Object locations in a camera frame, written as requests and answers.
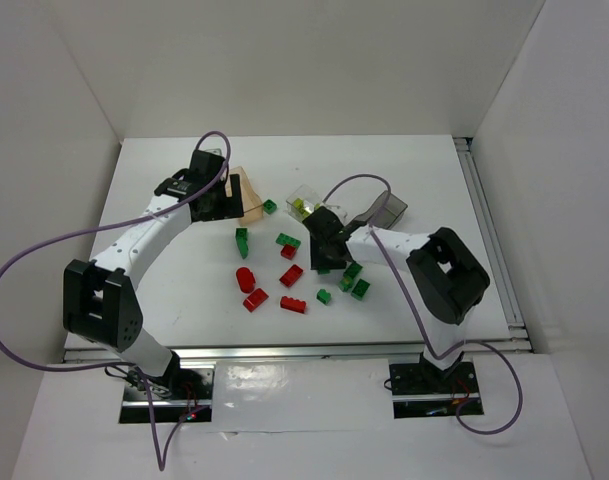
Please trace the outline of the long green sloped brick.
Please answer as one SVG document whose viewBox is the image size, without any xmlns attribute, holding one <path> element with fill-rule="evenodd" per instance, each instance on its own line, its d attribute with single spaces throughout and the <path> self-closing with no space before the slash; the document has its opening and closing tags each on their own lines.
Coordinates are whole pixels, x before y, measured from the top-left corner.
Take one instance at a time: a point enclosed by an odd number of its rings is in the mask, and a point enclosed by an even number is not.
<svg viewBox="0 0 609 480">
<path fill-rule="evenodd" d="M 245 227 L 238 227 L 235 231 L 235 242 L 242 259 L 246 259 L 249 254 L 249 233 Z"/>
</svg>

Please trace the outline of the green square brick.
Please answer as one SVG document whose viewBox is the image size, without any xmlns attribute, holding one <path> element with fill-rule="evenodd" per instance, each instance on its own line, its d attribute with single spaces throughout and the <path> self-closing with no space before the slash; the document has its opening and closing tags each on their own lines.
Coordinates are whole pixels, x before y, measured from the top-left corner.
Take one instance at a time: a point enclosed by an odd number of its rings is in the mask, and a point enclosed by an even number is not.
<svg viewBox="0 0 609 480">
<path fill-rule="evenodd" d="M 351 296 L 354 299 L 362 301 L 370 288 L 370 283 L 366 280 L 359 279 L 351 290 Z"/>
</svg>

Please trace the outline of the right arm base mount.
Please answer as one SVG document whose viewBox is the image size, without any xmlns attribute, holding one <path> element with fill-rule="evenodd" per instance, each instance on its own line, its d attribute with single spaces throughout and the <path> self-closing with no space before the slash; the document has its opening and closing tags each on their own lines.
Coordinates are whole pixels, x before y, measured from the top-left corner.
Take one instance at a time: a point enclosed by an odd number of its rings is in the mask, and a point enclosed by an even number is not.
<svg viewBox="0 0 609 480">
<path fill-rule="evenodd" d="M 419 362 L 389 365 L 383 387 L 391 393 L 395 419 L 454 417 L 484 413 L 474 364 L 460 363 L 446 378 Z"/>
</svg>

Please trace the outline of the lime brick top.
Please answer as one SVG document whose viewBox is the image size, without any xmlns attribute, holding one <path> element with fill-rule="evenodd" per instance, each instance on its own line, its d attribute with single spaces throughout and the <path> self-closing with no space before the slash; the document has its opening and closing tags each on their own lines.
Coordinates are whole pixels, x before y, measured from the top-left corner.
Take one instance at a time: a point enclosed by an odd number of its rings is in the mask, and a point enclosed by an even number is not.
<svg viewBox="0 0 609 480">
<path fill-rule="evenodd" d="M 302 216 L 307 214 L 306 207 L 304 204 L 304 200 L 301 198 L 296 198 L 293 202 L 294 209 Z"/>
</svg>

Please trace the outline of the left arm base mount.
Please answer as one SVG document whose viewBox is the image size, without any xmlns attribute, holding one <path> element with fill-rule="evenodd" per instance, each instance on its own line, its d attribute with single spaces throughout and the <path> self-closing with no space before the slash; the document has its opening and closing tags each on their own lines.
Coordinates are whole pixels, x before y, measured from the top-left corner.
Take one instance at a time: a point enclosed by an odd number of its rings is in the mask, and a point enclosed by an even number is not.
<svg viewBox="0 0 609 480">
<path fill-rule="evenodd" d="M 180 418 L 184 418 L 188 423 L 212 421 L 215 366 L 198 365 L 190 368 L 190 371 L 197 377 L 197 383 L 183 381 L 179 387 L 171 390 L 153 382 L 149 383 L 157 423 L 176 423 Z M 119 423 L 148 423 L 148 399 L 142 380 L 135 371 L 122 367 L 107 367 L 104 373 L 123 382 Z"/>
</svg>

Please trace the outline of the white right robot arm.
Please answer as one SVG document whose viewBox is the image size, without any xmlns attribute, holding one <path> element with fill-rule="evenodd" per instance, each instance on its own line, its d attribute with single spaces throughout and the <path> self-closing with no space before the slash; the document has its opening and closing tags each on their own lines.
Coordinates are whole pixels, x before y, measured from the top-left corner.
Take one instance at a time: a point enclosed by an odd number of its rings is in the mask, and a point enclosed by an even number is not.
<svg viewBox="0 0 609 480">
<path fill-rule="evenodd" d="M 323 259 L 391 269 L 424 340 L 419 376 L 431 387 L 451 383 L 470 316 L 490 286 L 488 273 L 456 232 L 441 227 L 408 234 L 362 220 L 343 224 L 326 207 L 305 217 L 303 225 Z"/>
</svg>

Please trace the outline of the smoky grey container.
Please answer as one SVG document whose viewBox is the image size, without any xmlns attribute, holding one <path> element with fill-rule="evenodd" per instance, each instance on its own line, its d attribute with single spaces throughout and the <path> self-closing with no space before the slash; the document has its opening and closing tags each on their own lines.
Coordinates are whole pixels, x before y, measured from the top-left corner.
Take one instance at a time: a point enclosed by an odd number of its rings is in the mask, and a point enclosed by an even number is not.
<svg viewBox="0 0 609 480">
<path fill-rule="evenodd" d="M 407 203 L 394 194 L 383 191 L 365 212 L 354 218 L 354 221 L 364 224 L 371 222 L 376 228 L 390 230 L 400 221 L 407 208 Z"/>
</svg>

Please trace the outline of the green yellow printed brick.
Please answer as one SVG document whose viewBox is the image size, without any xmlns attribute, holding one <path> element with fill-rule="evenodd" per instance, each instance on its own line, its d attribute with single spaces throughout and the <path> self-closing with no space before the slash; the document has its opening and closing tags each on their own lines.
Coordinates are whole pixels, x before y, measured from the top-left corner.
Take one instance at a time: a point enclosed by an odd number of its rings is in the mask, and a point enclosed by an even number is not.
<svg viewBox="0 0 609 480">
<path fill-rule="evenodd" d="M 351 278 L 348 277 L 343 277 L 339 284 L 338 287 L 340 288 L 340 290 L 342 292 L 347 292 L 353 285 L 353 280 Z"/>
</svg>

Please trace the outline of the small green brick bottom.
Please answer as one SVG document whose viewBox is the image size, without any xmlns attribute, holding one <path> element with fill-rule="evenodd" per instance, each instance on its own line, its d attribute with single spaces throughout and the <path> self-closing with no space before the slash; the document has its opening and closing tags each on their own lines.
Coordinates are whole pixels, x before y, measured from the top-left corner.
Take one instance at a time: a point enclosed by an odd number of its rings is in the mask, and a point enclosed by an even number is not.
<svg viewBox="0 0 609 480">
<path fill-rule="evenodd" d="M 325 289 L 320 289 L 316 294 L 316 299 L 324 305 L 328 305 L 332 300 L 332 295 Z"/>
</svg>

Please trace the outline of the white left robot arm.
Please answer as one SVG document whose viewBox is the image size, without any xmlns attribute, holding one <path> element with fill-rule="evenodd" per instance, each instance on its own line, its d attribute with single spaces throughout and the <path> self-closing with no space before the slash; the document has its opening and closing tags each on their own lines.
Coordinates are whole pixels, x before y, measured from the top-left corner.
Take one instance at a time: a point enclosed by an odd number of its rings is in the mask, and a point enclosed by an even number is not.
<svg viewBox="0 0 609 480">
<path fill-rule="evenodd" d="M 177 376 L 179 356 L 145 330 L 136 292 L 159 255 L 190 225 L 243 215 L 240 177 L 227 171 L 224 156 L 194 150 L 190 165 L 154 190 L 137 223 L 92 259 L 71 261 L 64 271 L 65 330 L 152 379 Z"/>
</svg>

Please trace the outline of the clear plastic container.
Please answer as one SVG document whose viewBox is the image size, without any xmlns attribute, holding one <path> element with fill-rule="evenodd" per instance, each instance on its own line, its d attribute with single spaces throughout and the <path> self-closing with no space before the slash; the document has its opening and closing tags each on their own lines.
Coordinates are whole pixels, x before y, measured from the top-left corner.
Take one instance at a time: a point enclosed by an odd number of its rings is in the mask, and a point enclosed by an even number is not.
<svg viewBox="0 0 609 480">
<path fill-rule="evenodd" d="M 294 209 L 293 202 L 296 198 L 304 200 L 306 215 L 302 216 Z M 306 184 L 300 185 L 286 200 L 287 213 L 299 223 L 302 223 L 309 215 L 324 205 L 325 203 L 320 195 Z"/>
</svg>

